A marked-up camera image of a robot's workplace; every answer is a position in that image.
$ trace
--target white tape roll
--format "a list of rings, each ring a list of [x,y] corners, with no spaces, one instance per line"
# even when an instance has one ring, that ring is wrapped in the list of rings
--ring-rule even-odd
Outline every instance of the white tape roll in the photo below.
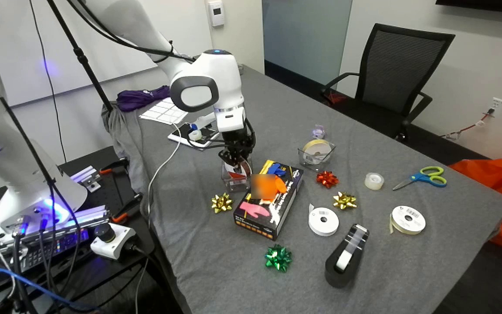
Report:
[[[413,207],[397,206],[390,213],[390,233],[394,228],[401,233],[415,235],[425,228],[425,218]]]
[[[383,186],[383,183],[385,183],[385,178],[382,174],[378,174],[378,172],[368,172],[366,174],[366,186],[369,190],[380,190]]]
[[[329,237],[336,233],[338,225],[338,216],[328,207],[315,207],[308,211],[308,227],[314,233],[321,237]]]

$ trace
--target gray table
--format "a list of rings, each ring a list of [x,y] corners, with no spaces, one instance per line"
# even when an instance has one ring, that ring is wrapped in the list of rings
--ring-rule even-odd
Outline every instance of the gray table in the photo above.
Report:
[[[211,211],[211,199],[225,190],[218,150],[181,146],[159,172],[152,214],[183,305],[214,314],[432,312],[500,223],[502,195],[446,165],[446,188],[416,183],[390,192],[418,167],[439,162],[249,68],[242,70],[242,92],[258,141],[254,169],[265,158],[296,165],[296,148],[308,141],[314,124],[322,124],[336,145],[328,169],[340,185],[326,190],[307,174],[277,239],[293,251],[291,268],[281,274],[263,265],[272,240],[235,227],[232,213]],[[138,120],[138,113],[124,118],[152,174],[174,148],[165,139],[171,127]],[[368,190],[366,172],[380,172],[387,179],[383,190]],[[308,228],[307,207],[331,207],[338,190],[357,195],[359,209],[336,209],[338,233],[317,237]],[[389,232],[389,214],[401,204],[425,216],[420,235]],[[355,221],[369,228],[369,240],[355,281],[336,289],[324,281],[324,261]]]

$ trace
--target small box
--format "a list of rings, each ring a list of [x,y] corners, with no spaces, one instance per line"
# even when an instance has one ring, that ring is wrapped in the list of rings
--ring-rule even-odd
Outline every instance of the small box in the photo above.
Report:
[[[256,183],[258,179],[254,179],[235,207],[233,221],[242,228],[275,240],[303,181],[303,169],[268,158],[258,176],[263,176],[261,181],[272,181],[272,185],[286,192],[275,192],[274,197],[265,199]]]

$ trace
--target scissors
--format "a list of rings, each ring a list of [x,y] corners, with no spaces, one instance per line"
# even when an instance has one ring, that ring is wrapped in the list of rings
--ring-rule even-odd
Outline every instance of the scissors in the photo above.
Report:
[[[432,186],[446,186],[446,178],[443,176],[444,169],[439,165],[425,165],[420,169],[420,172],[415,172],[410,176],[410,181],[396,185],[392,190],[399,190],[403,186],[408,186],[415,181],[425,181]]]

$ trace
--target chair backrest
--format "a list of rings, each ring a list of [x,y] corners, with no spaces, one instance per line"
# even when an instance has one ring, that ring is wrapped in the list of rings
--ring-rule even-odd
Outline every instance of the chair backrest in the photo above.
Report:
[[[406,117],[455,35],[375,24],[362,52],[355,99]]]

